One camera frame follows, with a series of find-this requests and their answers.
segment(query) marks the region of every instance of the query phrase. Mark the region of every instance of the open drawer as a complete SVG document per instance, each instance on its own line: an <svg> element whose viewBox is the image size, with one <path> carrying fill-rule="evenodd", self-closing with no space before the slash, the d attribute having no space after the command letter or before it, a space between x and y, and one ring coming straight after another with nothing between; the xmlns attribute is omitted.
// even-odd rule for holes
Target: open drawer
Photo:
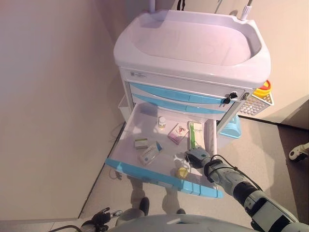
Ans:
<svg viewBox="0 0 309 232"><path fill-rule="evenodd" d="M158 127L158 117L166 118L166 127ZM105 163L132 177L144 182L161 185L167 188L175 188L185 193L211 198L221 198L222 192L210 183L203 175L203 169L197 170L190 167L184 159L188 150L188 134L179 145L173 143L167 135L177 123L188 121L201 122L204 125L205 148L214 155L217 152L216 121L199 118L186 114L167 111L148 102L136 104L126 124L120 140ZM144 166L138 159L144 149L136 149L136 139L147 138L148 145L158 141L163 147L160 154L148 165ZM176 177L180 167L186 167L189 171L186 179Z"/></svg>

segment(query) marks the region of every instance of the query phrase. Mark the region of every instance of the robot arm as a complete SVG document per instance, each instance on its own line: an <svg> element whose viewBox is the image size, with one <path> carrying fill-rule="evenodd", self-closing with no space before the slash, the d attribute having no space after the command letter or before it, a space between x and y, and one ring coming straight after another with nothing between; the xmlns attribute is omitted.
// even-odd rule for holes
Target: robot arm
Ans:
<svg viewBox="0 0 309 232"><path fill-rule="evenodd" d="M309 226L300 223L287 209L268 197L259 186L252 185L244 173L220 159L213 159L201 147L186 152L186 159L195 168L204 168L209 181L223 187L252 218L251 225L261 232L308 232Z"/></svg>

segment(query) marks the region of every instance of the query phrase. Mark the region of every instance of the blue drawer trim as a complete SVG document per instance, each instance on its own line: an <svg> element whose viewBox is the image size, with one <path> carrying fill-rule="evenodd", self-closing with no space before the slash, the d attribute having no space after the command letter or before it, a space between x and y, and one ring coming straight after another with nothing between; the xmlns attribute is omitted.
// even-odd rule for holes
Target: blue drawer trim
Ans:
<svg viewBox="0 0 309 232"><path fill-rule="evenodd" d="M178 191L190 193L198 196L222 198L223 193L219 190L201 186L189 181L181 180L172 176L156 173L144 168L136 167L127 163L122 163L114 159L107 158L105 163L118 172L128 174L132 177L141 179L144 182L151 182L153 184L160 185L160 182L167 183L176 187Z"/></svg>
<svg viewBox="0 0 309 232"><path fill-rule="evenodd" d="M204 109L204 108L199 108L199 107L194 107L190 105L183 105L179 103L174 103L174 102L169 102L169 101L163 101L160 99L154 99L154 98L149 98L145 97L139 94L132 94L133 96L145 101L149 102L151 104L161 106L164 108L168 108L171 110L178 110L178 111L183 111L183 112L189 112L189 113L197 113L197 114L223 114L225 113L224 111L220 110L211 110L211 109Z"/></svg>
<svg viewBox="0 0 309 232"><path fill-rule="evenodd" d="M206 97L193 93L185 93L181 91L159 88L141 84L130 83L131 85L139 88L145 92L154 94L156 96L167 98L171 100L181 101L181 102L191 102L191 103L200 103L200 104L221 104L222 99Z"/></svg>

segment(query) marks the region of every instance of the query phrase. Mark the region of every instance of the white basket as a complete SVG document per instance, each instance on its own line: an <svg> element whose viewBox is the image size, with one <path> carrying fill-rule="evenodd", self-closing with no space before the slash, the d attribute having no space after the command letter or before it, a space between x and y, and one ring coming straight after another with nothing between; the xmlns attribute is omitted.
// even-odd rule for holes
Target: white basket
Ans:
<svg viewBox="0 0 309 232"><path fill-rule="evenodd" d="M121 99L121 102L119 103L118 108L121 111L121 114L124 117L125 121L127 122L130 118L131 113L130 113L129 105L127 103L125 95Z"/></svg>
<svg viewBox="0 0 309 232"><path fill-rule="evenodd" d="M263 98L259 98L252 94L242 105L239 113L254 116L271 105L274 105L274 100L271 93L267 94Z"/></svg>

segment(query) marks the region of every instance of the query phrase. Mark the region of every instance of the drawer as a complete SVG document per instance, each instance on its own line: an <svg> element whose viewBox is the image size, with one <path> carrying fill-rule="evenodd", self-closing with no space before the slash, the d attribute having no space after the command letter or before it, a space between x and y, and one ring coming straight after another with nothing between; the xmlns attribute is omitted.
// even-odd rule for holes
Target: drawer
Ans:
<svg viewBox="0 0 309 232"><path fill-rule="evenodd" d="M150 102L168 110L214 120L221 120L233 104L224 105L219 98L135 83L130 83L130 90L134 103Z"/></svg>
<svg viewBox="0 0 309 232"><path fill-rule="evenodd" d="M120 68L121 77L125 82L142 85L152 85L176 91L199 94L215 98L226 98L232 92L237 92L238 97L233 102L240 101L245 92L252 92L252 89L235 87L230 85L200 82L190 78L162 75L159 73L142 72L138 70L127 70Z"/></svg>
<svg viewBox="0 0 309 232"><path fill-rule="evenodd" d="M166 118L166 127L158 128L157 118ZM210 183L203 175L203 170L190 167L184 159L188 150L188 134L179 145L173 143L168 133L177 123L197 121L204 125L204 137L206 150L211 154L217 152L216 121L176 113L161 109L148 102L136 104L126 124L126 127L105 163L118 172L125 173L145 182L161 185L168 188L176 188L185 193L194 195L221 198L222 192ZM135 139L147 138L148 145L158 141L163 147L160 154L148 166L143 166L138 156L144 149L134 147ZM187 167L189 174L185 180L176 177L176 171L181 166Z"/></svg>

